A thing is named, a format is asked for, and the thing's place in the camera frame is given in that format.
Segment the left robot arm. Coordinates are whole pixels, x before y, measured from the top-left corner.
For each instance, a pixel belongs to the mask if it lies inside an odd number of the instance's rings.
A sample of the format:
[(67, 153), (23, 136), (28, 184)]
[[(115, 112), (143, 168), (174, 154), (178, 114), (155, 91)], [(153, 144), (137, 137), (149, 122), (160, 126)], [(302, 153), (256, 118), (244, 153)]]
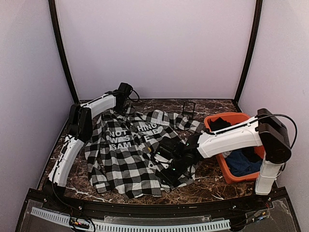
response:
[(132, 92), (133, 87), (130, 84), (121, 83), (114, 91), (108, 91), (86, 103), (71, 106), (66, 128), (67, 136), (44, 189), (49, 187), (60, 192), (65, 191), (72, 165), (82, 147), (93, 135), (93, 118), (110, 109), (121, 112)]

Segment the black white plaid shirt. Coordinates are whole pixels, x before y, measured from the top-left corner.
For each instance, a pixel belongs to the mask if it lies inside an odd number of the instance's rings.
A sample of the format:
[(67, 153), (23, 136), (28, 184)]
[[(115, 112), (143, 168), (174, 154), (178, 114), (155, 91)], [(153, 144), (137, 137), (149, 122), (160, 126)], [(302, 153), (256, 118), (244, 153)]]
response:
[(204, 130), (203, 123), (178, 113), (154, 110), (143, 114), (130, 106), (127, 115), (121, 116), (107, 110), (100, 115), (84, 148), (90, 184), (100, 194), (116, 190), (129, 199), (143, 195), (160, 197), (162, 190), (170, 192), (190, 185), (195, 180), (195, 168), (191, 169), (191, 177), (187, 171), (176, 184), (164, 184), (155, 175), (163, 165), (152, 161), (152, 154), (143, 153), (142, 149), (150, 147), (154, 151), (165, 137), (178, 142), (178, 131)]

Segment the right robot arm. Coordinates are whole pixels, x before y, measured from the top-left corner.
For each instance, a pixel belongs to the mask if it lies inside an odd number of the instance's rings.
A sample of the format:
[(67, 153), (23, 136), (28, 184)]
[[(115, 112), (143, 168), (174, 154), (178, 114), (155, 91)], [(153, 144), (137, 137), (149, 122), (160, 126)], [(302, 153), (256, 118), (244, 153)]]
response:
[(295, 142), (291, 142), (287, 127), (279, 117), (266, 108), (259, 109), (257, 115), (230, 127), (204, 133), (195, 133), (185, 142), (174, 142), (163, 138), (155, 154), (171, 158), (168, 166), (156, 171), (165, 184), (174, 185), (187, 169), (201, 159), (208, 159), (227, 151), (245, 147), (264, 148), (264, 157), (255, 183), (255, 192), (247, 198), (246, 205), (256, 210), (265, 202), (265, 195), (271, 192), (282, 166), (291, 158)]

